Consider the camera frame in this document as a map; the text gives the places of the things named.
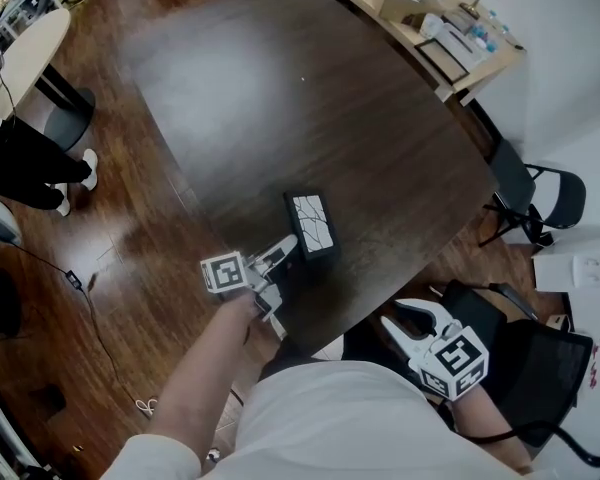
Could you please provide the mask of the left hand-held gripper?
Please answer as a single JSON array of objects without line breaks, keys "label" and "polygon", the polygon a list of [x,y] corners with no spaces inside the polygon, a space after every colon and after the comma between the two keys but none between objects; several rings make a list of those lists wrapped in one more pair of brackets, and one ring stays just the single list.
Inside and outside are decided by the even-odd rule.
[{"label": "left hand-held gripper", "polygon": [[256,256],[244,257],[234,251],[202,260],[200,265],[206,289],[217,296],[249,289],[254,294],[260,319],[271,322],[283,303],[280,289],[272,280],[271,273],[293,266],[294,258],[290,253],[297,245],[297,236],[289,234]]}]

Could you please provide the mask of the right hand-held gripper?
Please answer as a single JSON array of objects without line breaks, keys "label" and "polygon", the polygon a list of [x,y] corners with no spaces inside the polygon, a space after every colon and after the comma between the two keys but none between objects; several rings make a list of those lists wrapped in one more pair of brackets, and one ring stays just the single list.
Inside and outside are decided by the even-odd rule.
[{"label": "right hand-held gripper", "polygon": [[395,300],[394,306],[416,324],[424,324],[427,335],[412,336],[390,318],[380,319],[425,389],[454,401],[487,376],[488,349],[470,326],[453,320],[440,303],[406,298]]}]

